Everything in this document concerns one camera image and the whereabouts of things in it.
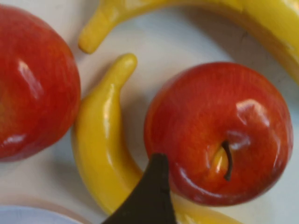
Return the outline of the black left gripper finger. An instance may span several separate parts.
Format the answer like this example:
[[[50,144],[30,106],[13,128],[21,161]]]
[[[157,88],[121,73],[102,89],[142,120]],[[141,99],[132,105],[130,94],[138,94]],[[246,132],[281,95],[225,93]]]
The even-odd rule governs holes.
[[[156,153],[128,198],[105,224],[174,224],[166,155]]]

